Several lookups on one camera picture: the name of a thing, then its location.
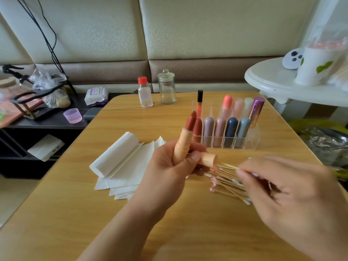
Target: mauve lipstick tube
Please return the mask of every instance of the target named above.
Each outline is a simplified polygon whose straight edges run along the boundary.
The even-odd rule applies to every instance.
[[[248,118],[251,120],[250,128],[254,128],[258,122],[259,115],[264,105],[265,99],[262,97],[255,97],[253,105],[251,106]]]

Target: cream wall panel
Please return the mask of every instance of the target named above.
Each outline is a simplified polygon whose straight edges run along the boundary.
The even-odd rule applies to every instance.
[[[140,0],[149,59],[284,55],[316,0]]]
[[[0,14],[0,65],[28,64],[31,58]]]
[[[37,0],[25,0],[51,44],[54,35]],[[58,35],[61,62],[147,59],[138,0],[40,0]],[[0,0],[0,12],[35,63],[51,63],[37,26],[16,0]]]

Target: plastic bottle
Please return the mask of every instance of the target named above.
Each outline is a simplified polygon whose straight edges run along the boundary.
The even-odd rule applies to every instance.
[[[151,97],[151,87],[148,84],[148,79],[146,77],[138,78],[139,88],[139,99],[142,108],[150,108],[153,105]]]

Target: forearm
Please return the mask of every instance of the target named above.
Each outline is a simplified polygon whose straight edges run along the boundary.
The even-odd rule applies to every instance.
[[[137,260],[154,224],[152,217],[126,204],[78,261]]]

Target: right hand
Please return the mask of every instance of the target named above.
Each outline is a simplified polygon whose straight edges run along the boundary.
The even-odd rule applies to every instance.
[[[348,203],[328,167],[272,156],[238,167],[262,221],[279,237],[316,261],[348,260]],[[280,193],[271,197],[249,172]]]

